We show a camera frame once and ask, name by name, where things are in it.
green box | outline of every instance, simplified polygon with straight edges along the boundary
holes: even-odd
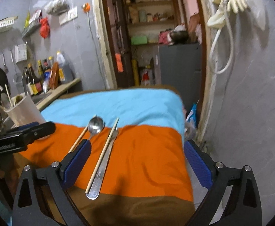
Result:
[[[147,36],[140,35],[140,36],[133,36],[131,37],[131,45],[142,45],[147,44]]]

wooden door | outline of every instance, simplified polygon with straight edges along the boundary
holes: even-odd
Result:
[[[103,0],[103,6],[117,86],[119,88],[134,86],[131,43],[123,0]],[[120,54],[121,64],[117,63],[116,54]]]

white hose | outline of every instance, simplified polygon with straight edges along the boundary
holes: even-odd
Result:
[[[230,57],[229,57],[229,60],[228,60],[228,62],[226,64],[226,66],[222,70],[217,71],[217,69],[216,69],[217,67],[215,67],[216,66],[215,64],[218,65],[218,62],[216,62],[216,63],[213,62],[213,53],[215,51],[215,47],[216,47],[217,41],[219,39],[221,30],[222,30],[222,29],[219,29],[217,31],[215,39],[214,39],[214,41],[212,43],[212,47],[211,47],[211,51],[210,51],[210,55],[209,55],[209,65],[210,65],[210,68],[213,71],[213,73],[216,74],[216,75],[220,75],[220,74],[224,73],[229,68],[229,66],[232,63],[233,55],[234,55],[234,38],[233,38],[233,32],[232,32],[232,28],[231,28],[231,25],[230,25],[229,15],[227,13],[226,6],[224,6],[224,14],[225,14],[225,18],[226,18],[226,27],[228,29],[229,36],[230,36]]]
[[[212,43],[212,47],[211,47],[211,51],[210,51],[210,55],[209,55],[209,66],[210,66],[211,70],[213,71],[213,78],[212,78],[212,83],[211,83],[210,93],[209,93],[207,118],[206,118],[206,121],[204,123],[204,128],[203,128],[202,132],[200,133],[200,136],[197,139],[199,142],[202,142],[202,140],[204,138],[204,134],[207,130],[207,125],[208,125],[209,118],[210,118],[210,115],[211,115],[211,110],[212,110],[213,100],[214,100],[214,92],[215,92],[215,87],[216,87],[216,75],[220,75],[220,74],[224,73],[229,68],[229,66],[231,65],[232,60],[233,60],[234,37],[233,37],[233,32],[232,32],[232,28],[231,28],[231,25],[230,25],[230,20],[229,20],[229,16],[228,16],[226,7],[227,6],[224,4],[223,9],[224,9],[224,14],[225,14],[225,18],[226,18],[226,26],[227,26],[229,36],[230,36],[230,57],[229,57],[229,60],[226,64],[226,66],[222,70],[218,71],[217,70],[218,69],[218,61],[216,63],[213,62],[213,53],[215,51],[215,47],[216,47],[217,41],[219,39],[221,30],[222,30],[222,29],[219,29],[217,31],[216,36],[214,38],[214,41]]]

chopstick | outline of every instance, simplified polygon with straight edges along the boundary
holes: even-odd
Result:
[[[13,103],[12,103],[9,91],[7,90],[7,85],[5,85],[5,86],[6,86],[7,96],[9,97],[9,101],[10,101],[11,107],[13,107]]]
[[[82,131],[82,133],[80,134],[80,136],[77,138],[77,140],[74,142],[73,146],[71,147],[71,149],[69,150],[69,153],[70,152],[73,152],[76,148],[76,146],[78,145],[78,143],[80,142],[80,140],[82,139],[82,137],[84,136],[84,134],[87,132],[87,129],[88,129],[88,124],[89,122],[87,123],[86,127],[84,128],[84,130]]]
[[[0,109],[2,109],[3,111],[6,111],[6,109],[4,107],[2,107],[1,105],[0,105]]]
[[[85,193],[86,193],[86,194],[89,192],[90,187],[91,187],[91,185],[93,184],[93,180],[95,179],[96,173],[97,173],[97,171],[98,171],[98,169],[99,169],[99,166],[100,166],[100,164],[101,164],[101,161],[102,161],[102,159],[103,159],[103,156],[104,156],[104,154],[105,154],[105,151],[106,151],[106,149],[107,149],[107,147],[108,147],[108,144],[109,144],[109,142],[110,142],[110,139],[111,139],[111,137],[112,137],[112,134],[113,134],[113,132],[115,131],[115,129],[116,129],[116,127],[117,127],[117,124],[118,124],[119,119],[120,119],[120,118],[118,117],[118,118],[115,120],[115,123],[114,123],[114,125],[113,125],[113,127],[112,127],[112,129],[111,129],[111,131],[110,131],[110,133],[109,133],[108,139],[107,139],[107,141],[106,141],[106,143],[105,143],[105,145],[104,145],[104,148],[102,149],[102,153],[101,153],[101,155],[100,155],[100,157],[99,157],[99,159],[98,159],[98,162],[97,162],[97,164],[96,164],[96,167],[95,167],[95,169],[93,170],[93,174],[91,175],[90,180],[89,180],[89,183],[88,183],[87,188],[86,188],[86,190],[85,190]]]

white cup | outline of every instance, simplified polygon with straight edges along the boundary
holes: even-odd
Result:
[[[46,122],[40,111],[37,109],[37,106],[28,95],[24,96],[18,104],[5,112],[18,127],[32,122],[38,122],[39,124]]]

